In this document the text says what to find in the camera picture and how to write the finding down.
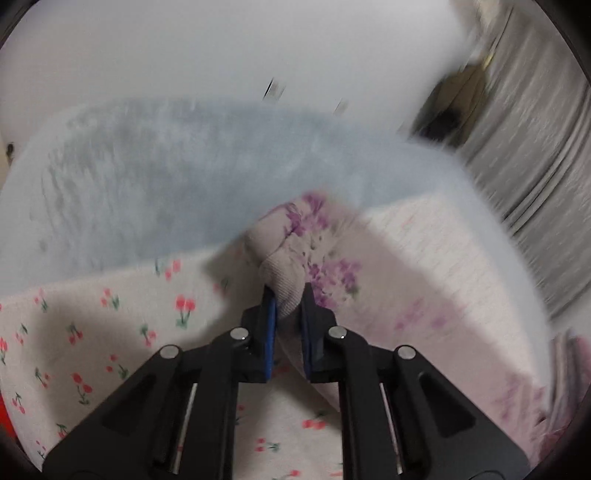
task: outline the cherry print fabric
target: cherry print fabric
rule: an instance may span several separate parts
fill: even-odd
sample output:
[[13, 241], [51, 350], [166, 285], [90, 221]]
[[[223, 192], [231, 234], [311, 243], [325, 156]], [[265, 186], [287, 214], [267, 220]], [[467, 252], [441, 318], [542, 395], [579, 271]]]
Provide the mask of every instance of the cherry print fabric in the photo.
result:
[[[400, 271], [425, 277], [422, 290], [375, 311], [384, 305], [375, 301], [379, 286], [398, 281], [400, 272], [373, 275], [377, 257], [356, 247], [355, 235], [374, 236], [380, 255], [394, 255]], [[291, 346], [297, 339], [286, 327], [305, 281], [339, 322], [371, 342], [419, 344], [528, 453], [535, 451], [541, 390], [527, 338], [501, 280], [444, 199], [406, 200], [358, 217], [324, 194], [307, 194], [261, 219], [246, 246], [239, 239], [0, 301], [0, 390], [35, 465], [160, 347], [204, 345], [235, 326], [245, 308], [260, 302], [263, 281], [278, 287], [286, 353], [278, 348], [268, 385], [240, 387], [235, 478], [342, 476], [334, 396], [320, 395], [298, 373]], [[270, 268], [265, 260], [272, 253], [279, 260]], [[277, 275], [291, 290], [274, 285]], [[393, 314], [387, 330], [359, 321], [379, 326], [384, 312]], [[470, 339], [491, 347], [494, 361], [487, 382], [470, 379], [478, 380], [474, 388], [454, 370], [459, 357], [442, 356], [429, 343], [443, 338], [460, 348], [467, 339], [462, 325], [470, 326]]]

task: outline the gray striped fabric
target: gray striped fabric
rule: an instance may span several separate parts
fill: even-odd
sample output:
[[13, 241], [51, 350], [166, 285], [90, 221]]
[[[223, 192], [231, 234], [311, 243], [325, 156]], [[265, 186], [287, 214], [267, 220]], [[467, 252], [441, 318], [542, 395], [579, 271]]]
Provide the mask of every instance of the gray striped fabric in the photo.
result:
[[529, 260], [552, 315], [591, 284], [591, 92], [563, 41], [517, 9], [460, 150]]

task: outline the folded cloth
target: folded cloth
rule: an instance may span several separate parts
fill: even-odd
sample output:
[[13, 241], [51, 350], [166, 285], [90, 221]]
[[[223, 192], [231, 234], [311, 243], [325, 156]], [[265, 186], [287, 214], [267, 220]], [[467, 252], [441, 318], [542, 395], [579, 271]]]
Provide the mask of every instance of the folded cloth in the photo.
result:
[[571, 330], [558, 334], [551, 343], [554, 385], [540, 459], [546, 457], [568, 428], [591, 384], [591, 346]]
[[[332, 309], [338, 324], [376, 346], [416, 347], [535, 462], [542, 390], [471, 324], [465, 305], [410, 268], [366, 219], [309, 193], [261, 219], [245, 245], [277, 295], [279, 339], [300, 369], [293, 313], [310, 282], [317, 304]], [[317, 389], [338, 408], [334, 385]]]
[[[395, 247], [387, 243], [392, 236]], [[289, 314], [309, 280], [341, 324], [376, 345], [414, 344], [524, 449], [535, 450], [541, 391], [527, 338], [502, 282], [442, 198], [360, 217], [307, 195], [262, 218], [245, 244], [250, 255], [238, 241], [0, 302], [0, 391], [35, 465], [160, 347], [203, 345], [236, 325], [260, 301], [259, 275], [275, 289], [284, 318], [278, 337], [290, 359], [299, 361], [300, 347], [290, 343]], [[427, 271], [437, 288], [398, 255]], [[323, 394], [336, 406], [332, 392]], [[239, 390], [235, 478], [342, 475], [339, 422], [279, 354], [268, 385]]]

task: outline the white wall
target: white wall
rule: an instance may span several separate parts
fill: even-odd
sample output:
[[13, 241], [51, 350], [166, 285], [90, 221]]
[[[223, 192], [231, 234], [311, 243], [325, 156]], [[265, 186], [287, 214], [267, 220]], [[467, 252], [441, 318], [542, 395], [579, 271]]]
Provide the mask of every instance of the white wall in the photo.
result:
[[0, 50], [0, 131], [117, 96], [261, 100], [397, 130], [469, 45], [449, 0], [41, 0]]

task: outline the fabric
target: fabric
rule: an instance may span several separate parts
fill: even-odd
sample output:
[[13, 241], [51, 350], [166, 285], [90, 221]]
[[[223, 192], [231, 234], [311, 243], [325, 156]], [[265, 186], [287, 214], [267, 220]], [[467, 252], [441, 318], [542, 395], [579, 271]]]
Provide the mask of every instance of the fabric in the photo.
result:
[[591, 92], [560, 34], [544, 27], [513, 8], [487, 69], [487, 105], [459, 154], [557, 316], [591, 282]]
[[[384, 239], [397, 230], [389, 220], [373, 225], [323, 193], [309, 193], [259, 221], [245, 243], [256, 258], [261, 278], [277, 295], [281, 317], [294, 311], [304, 283], [311, 282], [317, 304], [333, 310], [338, 324], [360, 333], [372, 345], [390, 350], [405, 344], [417, 348], [531, 457], [537, 448], [534, 432], [541, 417], [541, 390], [474, 328], [469, 320], [472, 312], [463, 311], [467, 304], [460, 290], [447, 297], [398, 257]], [[424, 248], [429, 236], [440, 233], [440, 229], [422, 231], [419, 248]], [[449, 260], [447, 251], [439, 253]], [[474, 268], [478, 261], [469, 264]], [[468, 304], [474, 304], [477, 296]], [[486, 312], [487, 321], [498, 313]], [[300, 364], [301, 342], [293, 333], [297, 330], [293, 320], [280, 324], [279, 339], [291, 362]], [[338, 408], [335, 385], [317, 389]], [[504, 391], [510, 393], [501, 400], [499, 392]]]
[[[530, 437], [542, 395], [530, 346], [502, 282], [454, 209], [440, 196], [422, 197], [370, 210], [358, 223], [351, 219], [348, 209], [318, 197], [305, 197], [293, 205], [296, 210], [288, 204], [261, 219], [247, 235], [246, 251], [238, 241], [228, 247], [161, 258], [151, 265], [101, 277], [51, 284], [2, 301], [0, 390], [19, 439], [37, 466], [41, 466], [47, 452], [61, 438], [160, 346], [176, 343], [184, 349], [192, 348], [236, 325], [242, 310], [257, 304], [262, 294], [258, 277], [264, 268], [253, 263], [250, 255], [258, 257], [265, 249], [277, 249], [272, 244], [276, 241], [305, 246], [310, 237], [309, 231], [302, 228], [307, 225], [318, 234], [327, 234], [322, 241], [317, 237], [318, 253], [330, 250], [329, 245], [334, 244], [337, 250], [331, 261], [338, 269], [342, 262], [349, 262], [347, 273], [355, 278], [346, 276], [344, 290], [342, 286], [330, 290], [335, 303], [322, 293], [318, 301], [334, 307], [339, 321], [361, 333], [363, 323], [352, 324], [353, 310], [349, 310], [347, 317], [352, 303], [358, 303], [362, 309], [368, 296], [375, 295], [382, 302], [376, 304], [381, 307], [374, 312], [377, 321], [380, 314], [393, 309], [405, 312], [400, 322], [392, 325], [391, 337], [422, 342], [422, 353], [434, 361], [442, 360], [438, 367], [535, 455]], [[326, 229], [323, 219], [309, 215], [312, 211], [326, 213]], [[298, 215], [302, 218], [302, 214], [304, 222], [294, 225], [291, 231], [292, 221]], [[335, 222], [342, 227], [332, 232]], [[358, 260], [341, 257], [353, 253], [348, 250], [354, 245], [354, 238], [372, 241], [366, 237], [363, 225], [376, 235], [372, 245], [379, 248], [377, 256], [366, 257], [363, 249], [358, 249]], [[280, 240], [286, 236], [284, 226], [290, 229], [288, 236], [295, 235], [287, 242]], [[255, 237], [261, 229], [267, 234], [258, 242]], [[344, 240], [349, 236], [350, 245]], [[311, 255], [309, 244], [305, 251]], [[397, 260], [398, 254], [404, 260]], [[390, 272], [387, 278], [383, 276], [384, 272], [375, 265], [378, 257], [413, 279], [414, 294], [425, 289], [424, 300], [416, 303], [416, 298], [405, 300], [396, 294], [393, 304], [384, 303], [378, 290], [390, 282], [401, 283], [397, 271]], [[430, 279], [405, 262], [429, 273]], [[319, 268], [326, 270], [329, 266]], [[281, 276], [283, 270], [275, 272]], [[284, 275], [286, 281], [288, 277], [289, 273]], [[336, 291], [345, 297], [344, 303], [334, 295]], [[286, 313], [287, 297], [280, 289], [277, 293], [281, 311]], [[460, 307], [462, 315], [457, 314]], [[470, 328], [464, 329], [463, 322]], [[421, 337], [423, 326], [433, 333]], [[291, 359], [293, 337], [285, 327], [282, 325], [278, 336]], [[476, 378], [474, 372], [456, 370], [460, 367], [460, 357], [456, 356], [459, 343], [448, 358], [429, 345], [434, 337], [448, 338], [446, 342], [452, 345], [456, 335], [458, 342], [476, 342], [479, 347], [475, 352], [462, 343], [466, 354], [483, 355], [494, 362], [493, 368], [470, 359], [478, 368], [485, 369], [487, 383], [482, 382], [483, 377]], [[375, 335], [369, 340], [387, 343]], [[342, 474], [338, 413], [313, 387], [306, 385], [291, 365], [280, 353], [275, 360], [274, 378], [268, 385], [241, 385], [236, 478], [318, 479]], [[466, 388], [466, 380], [461, 378], [464, 373], [478, 380], [480, 387]]]
[[549, 384], [543, 302], [460, 161], [279, 105], [118, 99], [52, 118], [0, 192], [0, 298], [225, 244], [314, 189], [363, 210], [444, 195], [498, 270]]
[[563, 332], [552, 340], [554, 385], [540, 457], [546, 457], [568, 428], [591, 385], [589, 340]]

